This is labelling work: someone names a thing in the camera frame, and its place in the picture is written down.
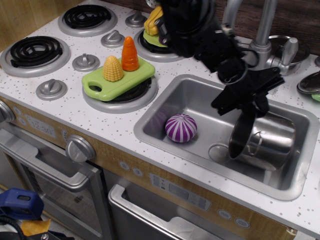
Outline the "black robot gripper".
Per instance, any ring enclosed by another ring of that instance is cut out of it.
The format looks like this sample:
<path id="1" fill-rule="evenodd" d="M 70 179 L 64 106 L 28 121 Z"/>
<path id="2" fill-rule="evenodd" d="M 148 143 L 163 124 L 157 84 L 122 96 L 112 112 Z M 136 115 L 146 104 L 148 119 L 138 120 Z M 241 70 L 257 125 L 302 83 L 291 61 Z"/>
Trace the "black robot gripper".
<path id="1" fill-rule="evenodd" d="M 267 95 L 269 91 L 283 84 L 280 69 L 252 71 L 248 70 L 244 78 L 228 84 L 212 101 L 211 106 L 217 109 L 219 115 L 224 115 L 235 109 L 242 110 L 232 131 L 232 157 L 237 158 L 250 139 L 256 119 L 264 117 L 269 112 Z"/>

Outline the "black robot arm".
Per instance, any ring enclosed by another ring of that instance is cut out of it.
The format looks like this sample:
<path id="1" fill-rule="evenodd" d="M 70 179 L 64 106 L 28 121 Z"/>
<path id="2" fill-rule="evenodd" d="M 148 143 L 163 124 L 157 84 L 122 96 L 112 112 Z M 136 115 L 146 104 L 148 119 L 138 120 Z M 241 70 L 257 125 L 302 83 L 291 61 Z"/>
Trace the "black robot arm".
<path id="1" fill-rule="evenodd" d="M 216 17 L 213 0 L 162 0 L 163 16 L 156 21 L 160 40 L 175 54 L 200 60 L 225 85 L 213 100 L 220 115 L 235 109 L 254 120 L 269 111 L 267 94 L 284 79 L 280 68 L 267 66 L 271 53 L 268 33 L 277 2 L 264 3 L 256 38 L 240 47 L 233 32 L 239 0 L 229 0 L 223 20 Z"/>

